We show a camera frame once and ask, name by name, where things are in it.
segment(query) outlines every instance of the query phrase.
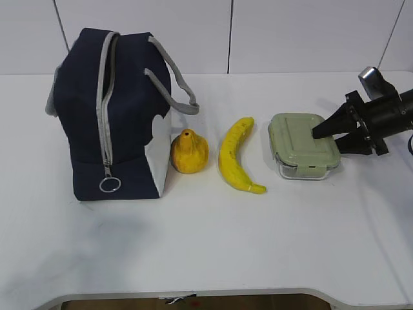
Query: white table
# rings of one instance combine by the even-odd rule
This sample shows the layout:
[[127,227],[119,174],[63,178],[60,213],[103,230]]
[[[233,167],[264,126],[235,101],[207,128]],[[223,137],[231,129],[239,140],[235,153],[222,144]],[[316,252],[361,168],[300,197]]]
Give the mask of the white table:
[[[283,180],[271,159],[274,114],[328,117],[347,92],[365,97],[357,74],[188,75],[201,113],[174,114],[174,132],[189,125],[207,138],[207,169],[170,169],[160,200],[94,203],[73,196],[66,137],[43,112],[52,76],[0,76],[0,309],[193,292],[412,307],[408,135],[387,139],[390,155],[345,156],[325,181]],[[412,73],[385,77],[401,92],[413,87]],[[256,119],[243,166],[264,195],[234,190],[217,169],[219,142],[243,116]]]

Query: toy banana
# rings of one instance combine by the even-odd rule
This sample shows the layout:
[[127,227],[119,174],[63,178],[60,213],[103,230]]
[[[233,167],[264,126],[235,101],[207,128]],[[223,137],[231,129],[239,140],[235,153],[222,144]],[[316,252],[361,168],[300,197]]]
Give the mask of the toy banana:
[[233,188],[262,194],[265,186],[253,183],[237,160],[237,152],[253,126],[253,118],[241,118],[230,128],[219,151],[219,170]]

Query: navy blue bag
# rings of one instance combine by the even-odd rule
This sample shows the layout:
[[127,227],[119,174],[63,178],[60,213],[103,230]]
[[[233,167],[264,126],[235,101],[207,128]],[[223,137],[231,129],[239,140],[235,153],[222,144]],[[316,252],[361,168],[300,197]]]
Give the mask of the navy blue bag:
[[[170,74],[190,96],[170,95]],[[197,114],[190,87],[150,33],[85,28],[56,69],[46,113],[67,135],[78,200],[159,198],[170,153],[170,107]]]

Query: gray zipper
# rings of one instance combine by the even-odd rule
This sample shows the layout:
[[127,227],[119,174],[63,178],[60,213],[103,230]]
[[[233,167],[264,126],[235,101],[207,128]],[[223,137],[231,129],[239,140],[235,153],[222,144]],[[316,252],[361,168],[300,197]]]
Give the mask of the gray zipper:
[[[115,192],[121,186],[121,180],[112,176],[111,166],[113,164],[113,152],[112,152],[112,140],[110,139],[110,125],[109,125],[109,115],[108,115],[108,105],[110,98],[112,97],[114,82],[115,82],[115,50],[116,44],[119,36],[117,32],[110,32],[102,47],[101,60],[99,65],[99,79],[97,82],[97,96],[96,96],[96,116],[97,116],[97,126],[99,129],[99,140],[101,144],[101,153],[103,166],[105,169],[105,177],[101,180],[99,188],[102,192]],[[106,59],[110,55],[110,81],[107,93],[103,97],[103,83],[105,79],[105,66]],[[114,180],[117,182],[117,186],[112,186],[111,189],[104,189],[103,184],[108,180]]]

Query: zipper pull ring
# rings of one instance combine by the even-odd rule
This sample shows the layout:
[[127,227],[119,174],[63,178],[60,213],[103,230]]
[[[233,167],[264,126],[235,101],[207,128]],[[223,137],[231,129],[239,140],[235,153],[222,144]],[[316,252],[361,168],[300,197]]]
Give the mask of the zipper pull ring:
[[[103,167],[105,168],[105,177],[102,179],[101,183],[99,184],[99,189],[101,192],[115,192],[121,187],[121,180],[119,178],[116,178],[112,176],[112,172],[110,171],[110,166],[107,161],[103,164]],[[112,189],[104,189],[103,184],[106,181],[109,180],[114,180],[117,182],[117,185],[113,187]]]

